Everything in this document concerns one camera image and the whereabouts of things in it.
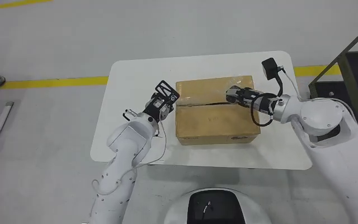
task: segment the table top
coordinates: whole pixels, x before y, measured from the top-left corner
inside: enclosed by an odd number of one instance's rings
[[[122,113],[125,109],[137,113],[143,111],[161,80],[175,87],[177,81],[183,80],[249,75],[253,78],[255,89],[277,93],[278,84],[275,80],[266,79],[261,65],[263,60],[270,57],[276,60],[278,66],[284,66],[288,75],[295,80],[291,57],[281,51],[122,60],[114,63],[92,142],[92,159],[107,162],[114,157],[115,154],[106,146],[106,140],[115,128],[126,122]],[[288,78],[284,74],[280,76],[284,94],[296,95]],[[268,120],[267,115],[260,114],[261,123]],[[288,170],[306,170],[312,166],[290,124],[273,122],[261,128],[261,134],[249,144],[200,146],[182,146],[179,143],[175,136],[175,113],[170,113],[163,125],[168,138],[167,149],[163,158],[154,164]],[[159,158],[163,150],[164,139],[153,138],[152,148],[142,163]]]

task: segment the cable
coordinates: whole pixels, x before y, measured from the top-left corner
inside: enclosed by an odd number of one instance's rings
[[[270,125],[270,124],[272,123],[272,121],[273,121],[273,119],[272,119],[272,117],[271,117],[270,120],[269,120],[266,124],[260,124],[260,123],[258,123],[258,122],[255,120],[255,117],[253,116],[253,105],[254,105],[255,101],[256,101],[258,98],[260,98],[260,97],[265,97],[265,96],[267,96],[267,97],[269,97],[269,98],[275,98],[275,97],[277,97],[275,94],[271,94],[271,93],[268,93],[268,92],[263,93],[263,94],[259,94],[259,95],[257,95],[257,96],[251,101],[251,106],[250,106],[251,119],[252,119],[253,123],[254,123],[255,125],[259,126],[259,127],[266,127],[266,126]]]
[[[280,97],[280,96],[284,93],[284,85],[282,84],[282,80],[281,80],[281,78],[280,78],[279,75],[277,75],[277,76],[275,77],[275,79],[276,79],[277,83],[278,83],[279,86],[280,86],[279,93],[277,94],[277,97]]]
[[[151,161],[151,162],[147,162],[146,164],[137,164],[137,165],[134,166],[132,169],[129,169],[129,170],[127,170],[126,172],[124,172],[124,173],[122,174],[121,178],[117,180],[116,186],[113,188],[113,190],[111,190],[111,191],[109,191],[109,192],[101,192],[101,191],[99,191],[99,190],[93,185],[93,183],[94,183],[94,182],[97,182],[97,184],[99,185],[100,182],[99,182],[97,179],[92,180],[92,183],[91,183],[92,188],[94,189],[94,191],[95,191],[97,194],[103,195],[103,196],[112,194],[114,191],[117,190],[117,188],[118,188],[119,185],[121,184],[121,181],[122,181],[122,178],[124,177],[124,175],[126,175],[127,173],[129,173],[129,172],[131,172],[131,171],[134,171],[134,170],[136,170],[136,169],[138,169],[138,168],[140,168],[140,167],[142,167],[142,166],[149,165],[149,164],[154,163],[154,162],[160,160],[161,158],[163,158],[164,154],[166,153],[166,149],[167,149],[167,133],[166,133],[166,131],[165,131],[165,129],[164,129],[164,125],[163,125],[163,122],[162,122],[162,116],[161,116],[161,115],[162,115],[162,111],[159,112],[159,123],[161,124],[161,127],[162,127],[162,129],[163,129],[163,133],[164,133],[164,137],[165,137],[164,151],[163,151],[162,155],[161,155],[159,158],[157,158],[156,160],[153,160],[153,161]]]
[[[292,83],[293,85],[293,88],[295,89],[296,91],[296,94],[297,94],[297,98],[300,100],[300,101],[303,101],[303,99],[301,98],[301,95],[300,95],[300,92],[298,91],[298,88],[296,87],[295,83],[293,82],[293,80],[291,79],[291,77],[286,73],[286,71],[282,68],[281,69],[283,71],[283,73],[286,75],[286,77],[290,80],[290,82]]]

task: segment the brown cardboard box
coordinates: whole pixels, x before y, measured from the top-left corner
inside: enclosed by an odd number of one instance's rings
[[[233,85],[253,88],[252,77],[176,83],[176,137],[182,145],[249,143],[260,134],[249,108],[226,104],[225,92]]]

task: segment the yellow stripe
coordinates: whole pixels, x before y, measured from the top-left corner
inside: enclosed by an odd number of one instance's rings
[[[295,67],[295,75],[317,76],[326,66],[307,66]],[[341,74],[340,68],[335,65],[326,74]],[[96,86],[106,85],[108,76],[87,77],[87,78],[64,78],[58,80],[33,80],[33,81],[11,81],[6,82],[1,89],[10,88],[47,88],[47,87],[65,87],[65,86]]]
[[[53,0],[24,0],[24,1],[0,4],[0,8],[10,8],[10,7],[16,7],[16,6],[23,6],[25,4],[34,4],[34,3],[51,2],[51,1],[53,1]]]
[[[88,77],[88,78],[65,78],[61,80],[12,81],[12,82],[5,82],[5,84],[1,87],[1,89],[95,86],[95,85],[106,85],[107,81],[108,81],[108,76]]]
[[[305,67],[294,67],[295,75],[300,76],[318,76],[326,66],[305,66]],[[341,70],[338,65],[333,65],[325,75],[341,74]]]

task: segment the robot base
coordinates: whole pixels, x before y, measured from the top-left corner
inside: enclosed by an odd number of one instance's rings
[[[247,195],[227,188],[204,188],[174,201],[164,224],[271,224],[266,212]]]

